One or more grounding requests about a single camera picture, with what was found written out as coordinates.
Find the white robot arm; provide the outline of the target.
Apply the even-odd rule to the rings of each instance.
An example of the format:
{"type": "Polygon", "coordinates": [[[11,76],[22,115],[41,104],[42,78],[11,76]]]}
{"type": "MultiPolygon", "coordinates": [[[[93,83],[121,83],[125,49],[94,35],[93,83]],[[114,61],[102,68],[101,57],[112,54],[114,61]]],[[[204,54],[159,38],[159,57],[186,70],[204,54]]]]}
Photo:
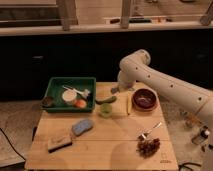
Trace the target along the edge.
{"type": "Polygon", "coordinates": [[[210,129],[201,171],[213,171],[213,91],[152,69],[149,67],[150,62],[149,53],[143,49],[122,58],[117,76],[118,89],[128,90],[139,81],[195,114],[210,129]]]}

